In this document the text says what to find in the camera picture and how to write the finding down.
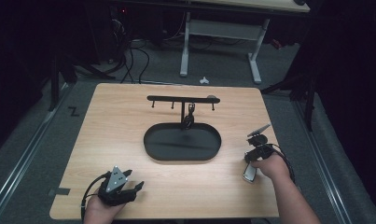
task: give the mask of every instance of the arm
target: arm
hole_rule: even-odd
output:
[[[289,171],[280,156],[274,153],[266,160],[252,161],[251,164],[272,180],[282,223],[320,223],[311,206],[290,179]]]
[[[124,203],[109,206],[104,204],[97,195],[92,195],[87,205],[84,224],[110,224],[125,205]]]

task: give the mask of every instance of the black oval tray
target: black oval tray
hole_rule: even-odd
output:
[[[206,161],[222,143],[219,132],[209,124],[194,123],[181,130],[181,123],[159,123],[144,136],[146,153],[158,161]]]

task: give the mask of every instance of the person's left hand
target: person's left hand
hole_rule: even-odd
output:
[[[92,195],[89,199],[84,217],[85,224],[109,224],[126,204],[109,206],[104,204],[97,195]]]

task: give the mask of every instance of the hand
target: hand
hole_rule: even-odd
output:
[[[260,171],[271,180],[281,176],[289,178],[289,170],[284,160],[275,152],[272,153],[268,159],[251,161],[251,165],[255,168],[259,168]]]
[[[109,224],[112,223],[115,216],[121,211],[126,204],[120,204],[118,206],[109,206],[104,204],[97,195],[92,195],[89,199],[86,214],[84,217],[85,224]]]

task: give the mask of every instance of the wooden tabletop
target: wooden tabletop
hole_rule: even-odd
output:
[[[235,7],[254,7],[289,12],[309,12],[307,4],[299,6],[293,0],[191,0],[191,2],[230,5]]]
[[[207,97],[220,103],[197,104],[195,122],[212,125],[222,138],[219,152],[209,161],[156,161],[145,151],[144,135],[157,123],[180,122],[180,106],[152,102],[148,95]],[[253,149],[247,135],[270,122],[255,88],[100,84],[97,86],[60,188],[50,210],[55,219],[80,219],[80,203],[99,175],[132,170],[131,185],[145,181],[135,202],[118,219],[278,217],[272,182],[260,171],[253,184],[243,180],[244,153]],[[277,144],[272,127],[263,134]],[[100,186],[99,181],[91,192]]]

